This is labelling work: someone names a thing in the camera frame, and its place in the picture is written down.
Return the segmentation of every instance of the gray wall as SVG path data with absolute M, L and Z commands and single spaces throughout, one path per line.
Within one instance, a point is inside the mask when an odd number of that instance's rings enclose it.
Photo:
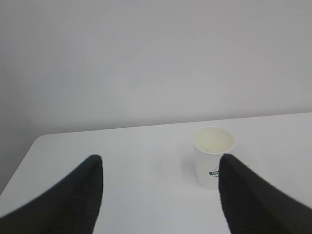
M 311 111 L 310 2 L 3 0 L 21 115 L 3 120 L 17 143 L 2 155 L 15 167 L 15 148 L 51 132 Z

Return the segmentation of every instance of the white paper cup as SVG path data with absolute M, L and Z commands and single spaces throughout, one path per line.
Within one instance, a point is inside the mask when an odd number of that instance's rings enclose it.
M 197 179 L 206 189 L 218 189 L 219 162 L 234 147 L 234 137 L 218 127 L 205 127 L 193 138 Z

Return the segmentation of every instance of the white table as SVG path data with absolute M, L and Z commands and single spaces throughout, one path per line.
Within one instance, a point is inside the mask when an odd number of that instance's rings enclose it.
M 104 166 L 95 234 L 229 234 L 218 192 L 195 177 L 191 136 L 233 133 L 233 154 L 312 207 L 312 113 L 66 133 L 39 137 L 0 196 L 0 216 L 56 184 L 88 155 Z

